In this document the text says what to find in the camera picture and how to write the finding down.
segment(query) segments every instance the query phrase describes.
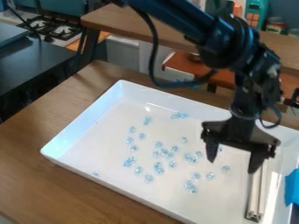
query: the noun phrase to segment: blue bracket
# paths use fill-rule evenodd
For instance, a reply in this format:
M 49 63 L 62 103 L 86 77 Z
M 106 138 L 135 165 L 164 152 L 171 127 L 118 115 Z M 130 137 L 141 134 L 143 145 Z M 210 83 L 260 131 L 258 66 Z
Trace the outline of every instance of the blue bracket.
M 299 169 L 295 169 L 285 178 L 284 200 L 286 206 L 294 203 L 299 206 Z

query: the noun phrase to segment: blue bead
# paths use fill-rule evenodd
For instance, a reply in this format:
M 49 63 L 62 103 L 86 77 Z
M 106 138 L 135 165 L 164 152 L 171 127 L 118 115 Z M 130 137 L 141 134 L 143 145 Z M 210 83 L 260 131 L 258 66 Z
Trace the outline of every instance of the blue bead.
M 198 191 L 198 188 L 193 185 L 189 190 L 190 190 L 190 193 L 196 193 Z
M 182 136 L 182 138 L 181 138 L 181 143 L 182 143 L 182 144 L 186 144 L 186 143 L 188 143 L 188 139 L 187 139 L 187 137 Z
M 169 166 L 170 168 L 175 168 L 175 167 L 177 166 L 177 163 L 176 163 L 176 161 L 172 160 L 172 161 L 170 161 L 170 162 L 168 163 L 168 166 Z
M 171 147 L 171 150 L 176 152 L 176 151 L 178 151 L 178 147 L 176 145 L 174 145 Z
M 189 116 L 188 114 L 183 113 L 183 114 L 181 115 L 181 118 L 187 118 L 188 116 Z
M 139 136 L 138 136 L 138 139 L 139 140 L 143 140 L 145 138 L 145 134 L 144 133 L 140 133 Z
M 132 164 L 134 164 L 136 162 L 136 158 L 135 157 L 129 157 L 128 161 Z
M 225 165 L 222 167 L 221 171 L 223 173 L 228 173 L 229 171 L 231 171 L 231 167 L 229 167 L 228 165 Z
M 192 183 L 192 181 L 188 180 L 188 181 L 184 184 L 184 186 L 185 186 L 186 188 L 190 189 L 190 188 L 193 187 L 193 183 Z
M 127 138 L 127 144 L 132 144 L 134 142 L 133 137 L 128 137 Z
M 134 126 L 131 126 L 130 128 L 129 128 L 129 133 L 134 133 L 134 132 L 136 132 L 136 127 L 134 127 Z
M 132 165 L 131 162 L 129 162 L 128 160 L 124 161 L 123 166 L 125 167 L 130 167 Z
M 170 118 L 171 119 L 178 119 L 181 117 L 181 113 L 176 113 L 176 114 L 173 114 Z
M 212 172 L 209 172 L 208 174 L 206 174 L 206 179 L 209 181 L 215 179 L 215 174 Z
M 172 152 L 168 153 L 166 154 L 166 158 L 174 158 L 174 154 Z
M 148 126 L 149 123 L 151 121 L 151 117 L 150 116 L 146 116 L 143 120 L 143 125 Z
M 190 161 L 192 159 L 192 154 L 189 153 L 184 154 L 184 159 Z
M 200 179 L 200 174 L 198 172 L 194 172 L 192 178 L 193 179 Z
M 168 151 L 166 149 L 161 149 L 161 156 L 166 156 L 168 154 Z
M 197 160 L 196 160 L 196 158 L 192 158 L 192 159 L 190 159 L 189 160 L 189 163 L 191 164 L 191 165 L 194 165 L 194 164 L 196 164 L 196 162 L 197 162 Z
M 158 152 L 157 150 L 153 151 L 153 157 L 154 158 L 158 158 L 160 156 L 160 152 Z
M 195 156 L 196 156 L 197 158 L 201 158 L 201 157 L 203 157 L 204 155 L 203 155 L 203 153 L 199 150 L 199 151 L 195 152 Z
M 136 169 L 135 169 L 135 174 L 140 174 L 143 172 L 143 168 L 141 166 L 138 166 Z
M 144 177 L 145 182 L 150 183 L 154 181 L 154 177 L 152 175 L 145 175 Z
M 163 143 L 161 143 L 161 142 L 156 142 L 156 144 L 155 144 L 155 147 L 156 148 L 160 148 L 160 147 L 162 147 L 163 146 Z
M 161 168 L 162 167 L 162 163 L 160 163 L 160 162 L 156 162 L 155 164 L 154 164 L 154 168 L 155 169 L 157 169 L 157 168 Z
M 132 145 L 132 146 L 131 146 L 131 151 L 138 151 L 138 148 L 137 148 L 137 146 L 135 146 L 135 145 Z
M 93 175 L 94 175 L 95 177 L 100 177 L 100 174 L 99 174 L 98 172 L 96 172 L 96 171 L 93 172 Z
M 164 169 L 162 167 L 156 168 L 156 174 L 158 174 L 158 175 L 164 174 Z

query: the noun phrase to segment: gas stove burner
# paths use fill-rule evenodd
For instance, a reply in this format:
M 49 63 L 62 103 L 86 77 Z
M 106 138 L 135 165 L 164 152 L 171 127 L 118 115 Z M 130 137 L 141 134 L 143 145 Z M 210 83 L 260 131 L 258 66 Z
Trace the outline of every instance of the gas stove burner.
M 79 22 L 69 22 L 66 19 L 57 19 L 55 17 L 37 16 L 28 19 L 27 23 L 36 29 L 40 35 L 46 37 L 49 42 L 51 42 L 50 38 L 68 41 L 79 36 L 83 29 Z M 28 30 L 27 24 L 18 26 Z
M 67 25 L 61 25 L 57 27 L 53 33 L 59 34 L 59 35 L 64 35 L 64 34 L 69 34 L 73 32 L 73 28 Z
M 30 26 L 33 28 L 42 28 L 47 25 L 47 22 L 44 20 L 36 20 L 30 23 Z

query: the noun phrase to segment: wall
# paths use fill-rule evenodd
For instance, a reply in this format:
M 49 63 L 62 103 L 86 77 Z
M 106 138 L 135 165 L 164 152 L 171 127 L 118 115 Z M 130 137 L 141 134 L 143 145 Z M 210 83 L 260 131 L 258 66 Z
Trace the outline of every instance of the wall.
M 299 1 L 271 0 L 269 16 L 283 17 L 288 28 L 299 28 Z

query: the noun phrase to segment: robotic arm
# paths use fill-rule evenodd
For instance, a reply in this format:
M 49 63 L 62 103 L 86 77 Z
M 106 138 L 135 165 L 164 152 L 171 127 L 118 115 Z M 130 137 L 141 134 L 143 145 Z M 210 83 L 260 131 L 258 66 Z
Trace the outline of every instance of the robotic arm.
M 259 33 L 242 19 L 225 21 L 205 14 L 185 0 L 111 0 L 119 6 L 129 5 L 149 25 L 153 33 L 153 53 L 158 46 L 158 34 L 147 13 L 182 32 L 197 48 L 201 59 L 213 69 L 230 69 L 235 73 L 235 96 L 230 106 L 232 117 L 224 122 L 203 122 L 201 138 L 206 143 L 206 155 L 213 162 L 219 144 L 251 152 L 248 172 L 255 172 L 266 158 L 275 156 L 280 141 L 256 125 L 263 111 L 271 108 L 281 120 L 275 103 L 281 99 L 279 57 L 259 41 Z M 214 72 L 194 81 L 160 83 L 149 63 L 150 77 L 161 88 L 189 87 L 206 82 Z

